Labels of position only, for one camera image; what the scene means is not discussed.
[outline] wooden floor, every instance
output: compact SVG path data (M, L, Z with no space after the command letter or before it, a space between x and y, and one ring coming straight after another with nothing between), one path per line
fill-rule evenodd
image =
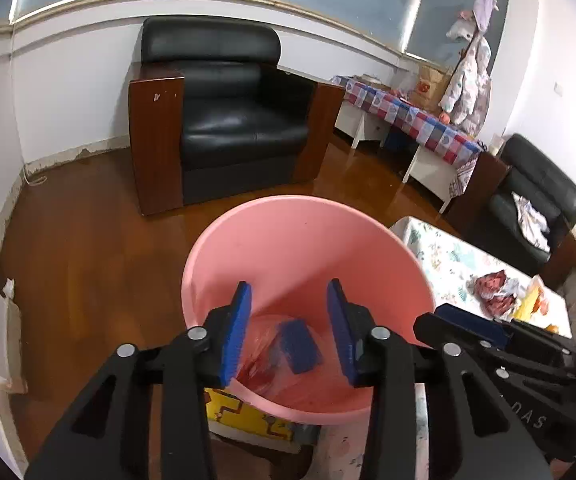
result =
M441 201L420 186L402 186L393 162L375 152L373 145L352 152L347 139L335 137L312 183L149 218L138 211L129 150L49 170L44 184L26 186L5 236L0 287L5 278L16 280L23 319L28 393L13 397L12 410L28 457L118 345L159 346L184 330L179 289L186 256L230 208L270 194L311 194L386 226L411 215L452 232L436 219Z

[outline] yellow patterned box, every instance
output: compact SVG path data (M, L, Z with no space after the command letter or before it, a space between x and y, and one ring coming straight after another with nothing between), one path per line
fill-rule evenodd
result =
M205 389L208 424L213 433L287 452L299 452L291 424L260 412L224 390Z

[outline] black leather armchair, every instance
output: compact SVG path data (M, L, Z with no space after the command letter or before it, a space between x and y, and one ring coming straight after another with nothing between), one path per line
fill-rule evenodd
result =
M473 173L466 193L448 215L449 221L456 218L457 212L471 209L474 217L462 232L466 241L529 276L540 274L548 286L558 286L576 264L576 240L570 231L576 222L576 185L521 135L506 141L493 164L501 169L488 171L486 176L494 178L496 173L500 178L494 188L490 187L487 197L479 197L481 208L475 206L474 200L468 203L471 186L471 194L478 187L485 187L485 183L481 186L476 182L478 176ZM513 191L530 200L545 216L550 228L546 236L549 253L534 247L522 235Z
M280 55L259 23L146 19L129 91L143 214L317 176L343 89L277 69Z

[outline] checkered tablecloth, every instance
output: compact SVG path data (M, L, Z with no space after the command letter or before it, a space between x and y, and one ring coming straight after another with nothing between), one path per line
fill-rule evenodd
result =
M346 101L375 114L392 124L393 128L399 128L455 168L460 168L473 155L481 152L479 145L466 134L453 130L436 117L404 103L388 92L343 76L335 76L332 83L345 86Z

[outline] metal screw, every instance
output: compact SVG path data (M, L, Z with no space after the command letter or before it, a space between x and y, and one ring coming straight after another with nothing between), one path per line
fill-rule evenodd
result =
M117 348L117 355L119 357L130 357L135 351L134 345L126 343Z
M390 337L390 330L384 326L376 326L370 330L370 335L375 339L383 341L384 339L388 339L388 337Z
M446 343L444 345L444 352L446 352L449 356L456 357L462 353L462 347L456 343Z
M201 339L205 338L207 335L208 331L202 326L193 326L188 330L188 338L193 341L201 341Z

